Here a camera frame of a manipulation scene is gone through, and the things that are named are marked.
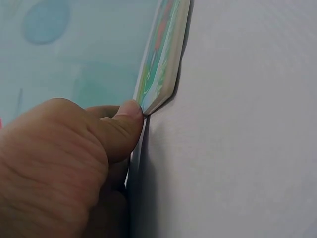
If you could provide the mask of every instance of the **white surface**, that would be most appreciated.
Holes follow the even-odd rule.
[[[317,1],[196,0],[136,238],[317,237]]]

